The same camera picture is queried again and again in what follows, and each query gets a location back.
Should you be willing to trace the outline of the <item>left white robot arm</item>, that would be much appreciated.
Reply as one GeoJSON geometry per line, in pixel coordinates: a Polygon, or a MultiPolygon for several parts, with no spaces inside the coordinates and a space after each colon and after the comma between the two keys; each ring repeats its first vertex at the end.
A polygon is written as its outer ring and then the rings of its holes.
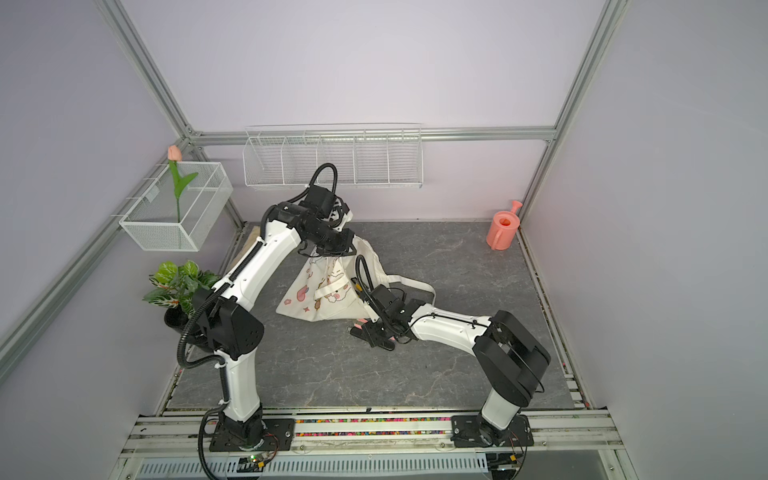
{"type": "Polygon", "coordinates": [[[256,243],[212,287],[193,294],[193,315],[177,346],[177,363],[193,369],[212,362],[220,370],[223,404],[219,424],[256,444],[264,436],[263,409],[255,380],[255,352],[264,326],[251,313],[255,301],[283,260],[312,243],[322,257],[356,253],[346,203],[338,197],[338,170],[323,163],[297,196],[270,206],[256,243]]]}

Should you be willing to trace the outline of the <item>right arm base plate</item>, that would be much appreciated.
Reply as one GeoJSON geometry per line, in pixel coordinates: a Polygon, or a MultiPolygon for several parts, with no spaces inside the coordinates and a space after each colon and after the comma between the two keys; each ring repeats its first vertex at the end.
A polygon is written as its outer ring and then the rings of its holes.
{"type": "Polygon", "coordinates": [[[457,448],[490,448],[534,444],[529,419],[516,414],[505,429],[497,429],[479,414],[451,417],[451,441],[457,448]]]}

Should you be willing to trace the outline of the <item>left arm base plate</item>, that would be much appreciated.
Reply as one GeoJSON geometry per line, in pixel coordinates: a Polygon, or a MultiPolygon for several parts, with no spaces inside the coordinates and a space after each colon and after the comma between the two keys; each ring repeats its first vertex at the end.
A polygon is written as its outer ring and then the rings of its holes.
{"type": "Polygon", "coordinates": [[[222,416],[209,444],[211,452],[289,451],[296,423],[293,419],[256,418],[238,422],[222,416]]]}

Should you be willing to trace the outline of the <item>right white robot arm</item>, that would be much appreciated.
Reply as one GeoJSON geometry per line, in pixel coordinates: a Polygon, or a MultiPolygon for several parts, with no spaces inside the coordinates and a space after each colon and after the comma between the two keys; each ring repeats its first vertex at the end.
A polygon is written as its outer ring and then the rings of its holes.
{"type": "Polygon", "coordinates": [[[371,318],[350,334],[371,347],[392,351],[398,344],[432,341],[472,355],[491,390],[476,415],[451,417],[451,441],[458,448],[524,447],[532,444],[528,420],[519,414],[537,393],[551,355],[512,313],[472,316],[437,308],[373,283],[364,256],[355,258],[352,284],[371,318]]]}

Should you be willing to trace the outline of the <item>white cartoon tote bag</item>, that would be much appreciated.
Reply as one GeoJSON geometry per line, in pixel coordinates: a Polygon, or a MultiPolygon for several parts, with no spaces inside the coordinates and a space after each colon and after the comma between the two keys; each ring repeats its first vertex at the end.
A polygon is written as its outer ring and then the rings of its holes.
{"type": "Polygon", "coordinates": [[[307,322],[369,319],[373,310],[364,305],[352,283],[358,254],[367,262],[373,287],[407,286],[436,294],[428,283],[386,274],[378,254],[367,240],[356,235],[353,246],[357,250],[353,256],[310,257],[279,302],[276,313],[307,322]]]}

